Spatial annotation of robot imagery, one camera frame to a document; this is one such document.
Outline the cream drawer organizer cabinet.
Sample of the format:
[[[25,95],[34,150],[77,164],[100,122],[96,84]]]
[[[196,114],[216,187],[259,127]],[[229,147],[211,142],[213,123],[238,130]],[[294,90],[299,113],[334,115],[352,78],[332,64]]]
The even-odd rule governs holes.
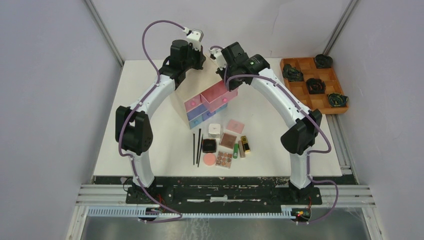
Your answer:
[[[208,120],[209,118],[213,117],[216,113],[220,112],[222,109],[226,108],[228,106],[228,103],[222,105],[217,110],[209,112],[207,108],[202,104],[201,106],[193,109],[190,112],[186,112],[188,127],[190,129],[193,129],[194,127],[198,126],[200,123]]]

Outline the pink round powder puff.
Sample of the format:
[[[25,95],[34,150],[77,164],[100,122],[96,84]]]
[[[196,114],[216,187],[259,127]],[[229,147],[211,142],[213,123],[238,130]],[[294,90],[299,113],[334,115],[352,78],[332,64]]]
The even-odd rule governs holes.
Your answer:
[[[206,153],[203,156],[203,163],[207,166],[213,166],[216,164],[217,157],[214,153]]]

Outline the white cube makeup box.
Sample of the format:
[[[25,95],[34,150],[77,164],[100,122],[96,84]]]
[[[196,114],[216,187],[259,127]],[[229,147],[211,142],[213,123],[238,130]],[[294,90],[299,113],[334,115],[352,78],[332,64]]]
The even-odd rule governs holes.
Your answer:
[[[210,123],[208,126],[208,136],[214,139],[220,139],[222,127],[219,123]]]

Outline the black square compact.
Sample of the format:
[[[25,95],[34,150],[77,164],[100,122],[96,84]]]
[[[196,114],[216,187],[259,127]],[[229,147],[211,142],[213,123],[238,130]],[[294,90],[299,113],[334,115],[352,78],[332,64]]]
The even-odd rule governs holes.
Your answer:
[[[203,153],[215,153],[217,151],[217,141],[214,138],[205,138],[202,140]]]

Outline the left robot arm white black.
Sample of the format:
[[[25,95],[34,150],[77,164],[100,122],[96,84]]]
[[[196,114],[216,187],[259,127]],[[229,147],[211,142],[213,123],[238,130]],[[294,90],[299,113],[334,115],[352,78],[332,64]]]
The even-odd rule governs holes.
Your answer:
[[[202,70],[206,58],[198,40],[174,40],[170,54],[156,70],[157,76],[149,89],[130,106],[119,106],[115,112],[115,139],[118,153],[129,157],[135,185],[140,186],[138,197],[150,204],[158,191],[149,158],[154,139],[150,120],[162,104],[186,78],[188,70]]]

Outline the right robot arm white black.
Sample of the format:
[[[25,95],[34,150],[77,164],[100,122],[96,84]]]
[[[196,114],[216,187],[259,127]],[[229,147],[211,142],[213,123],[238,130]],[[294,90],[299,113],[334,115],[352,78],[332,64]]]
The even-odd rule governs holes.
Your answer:
[[[238,42],[221,47],[211,47],[210,57],[216,61],[217,74],[222,77],[230,92],[242,84],[249,85],[261,93],[277,110],[288,130],[280,141],[290,156],[289,199],[302,204],[309,198],[309,179],[307,152],[312,149],[319,132],[322,113],[310,110],[297,99],[279,80],[268,61],[260,54],[251,57]]]

